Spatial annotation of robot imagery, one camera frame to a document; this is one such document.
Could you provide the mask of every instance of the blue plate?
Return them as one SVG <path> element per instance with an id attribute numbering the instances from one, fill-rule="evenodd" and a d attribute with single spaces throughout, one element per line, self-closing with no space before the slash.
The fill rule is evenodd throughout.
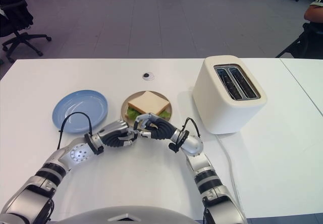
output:
<path id="1" fill-rule="evenodd" d="M 60 129 L 62 122 L 69 114 L 80 111 L 86 113 L 92 123 L 92 127 L 100 124 L 107 115 L 107 101 L 97 91 L 80 90 L 71 93 L 61 99 L 52 112 L 52 121 Z M 74 114 L 67 120 L 64 132 L 81 133 L 89 130 L 89 121 L 82 114 Z"/>

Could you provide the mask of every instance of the table surface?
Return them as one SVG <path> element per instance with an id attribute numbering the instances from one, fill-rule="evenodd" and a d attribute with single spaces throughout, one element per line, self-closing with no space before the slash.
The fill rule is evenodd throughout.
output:
<path id="1" fill-rule="evenodd" d="M 246 216 L 323 212 L 322 115 L 280 59 L 242 60 L 268 97 L 240 132 L 220 135 L 233 162 Z M 81 89 L 97 90 L 109 102 L 107 118 L 94 130 L 117 120 L 130 94 L 141 90 L 164 94 L 172 104 L 172 124 L 180 127 L 188 116 L 196 120 L 205 153 L 232 192 L 227 160 L 215 136 L 204 129 L 191 96 L 202 62 L 16 61 L 0 81 L 0 206 L 55 151 L 59 133 L 51 121 L 52 110 L 62 97 Z M 312 61 L 303 63 L 309 66 Z M 145 72 L 153 72 L 155 79 L 144 81 Z M 62 145 L 78 136 L 65 134 Z M 118 205 L 159 206 L 201 219 L 203 206 L 185 157 L 169 151 L 168 143 L 139 139 L 131 147 L 106 148 L 71 170 L 54 197 L 53 220 Z"/>
<path id="2" fill-rule="evenodd" d="M 322 60 L 281 59 L 313 104 L 323 115 L 323 63 Z"/>

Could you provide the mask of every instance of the plate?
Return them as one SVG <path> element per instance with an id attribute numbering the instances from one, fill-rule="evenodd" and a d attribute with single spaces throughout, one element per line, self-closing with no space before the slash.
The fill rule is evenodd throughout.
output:
<path id="1" fill-rule="evenodd" d="M 92 128 L 100 124 L 107 115 L 107 100 L 97 91 L 80 90 L 71 93 L 57 103 L 52 112 L 52 121 L 61 129 L 63 120 L 73 112 L 86 113 Z M 89 130 L 89 121 L 82 114 L 72 115 L 66 122 L 64 132 L 81 133 Z"/>
<path id="2" fill-rule="evenodd" d="M 133 127 L 133 124 L 134 124 L 134 121 L 131 120 L 131 119 L 128 119 L 125 117 L 126 113 L 127 113 L 127 109 L 128 109 L 128 102 L 131 101 L 132 99 L 135 99 L 141 95 L 143 95 L 144 92 L 146 92 L 147 90 L 145 91 L 140 91 L 140 92 L 137 92 L 137 93 L 134 93 L 132 95 L 130 95 L 128 98 L 126 98 L 126 100 L 123 102 L 122 106 L 121 106 L 121 118 L 128 122 L 128 124 Z M 155 95 L 158 95 L 159 97 L 167 100 L 168 102 L 170 102 L 164 95 L 158 93 L 158 92 L 155 92 L 155 91 L 151 91 L 149 90 L 151 93 L 154 93 Z M 172 118 L 172 104 L 170 103 L 166 108 L 165 110 L 167 112 L 169 112 L 171 114 L 171 117 L 167 120 L 169 122 L 169 120 Z"/>

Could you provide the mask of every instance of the toaster slot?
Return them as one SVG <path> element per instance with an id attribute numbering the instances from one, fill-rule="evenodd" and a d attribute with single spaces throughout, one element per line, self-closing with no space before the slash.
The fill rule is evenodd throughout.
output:
<path id="1" fill-rule="evenodd" d="M 250 84 L 245 79 L 244 75 L 241 74 L 238 68 L 229 68 L 230 73 L 238 83 L 239 87 L 243 91 L 244 95 L 248 99 L 256 99 L 258 98 L 254 90 L 251 88 Z"/>
<path id="2" fill-rule="evenodd" d="M 227 92 L 231 96 L 231 98 L 234 100 L 241 100 L 242 96 L 239 93 L 238 88 L 233 83 L 231 77 L 228 75 L 227 71 L 225 69 L 217 69 L 217 74 L 218 74 L 219 78 L 221 79 Z"/>

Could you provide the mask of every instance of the toaster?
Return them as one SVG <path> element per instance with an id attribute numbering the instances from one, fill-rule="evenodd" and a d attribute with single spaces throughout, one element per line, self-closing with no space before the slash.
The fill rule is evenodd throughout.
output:
<path id="1" fill-rule="evenodd" d="M 193 98 L 204 126 L 213 134 L 238 132 L 267 102 L 248 68 L 231 55 L 204 60 Z"/>

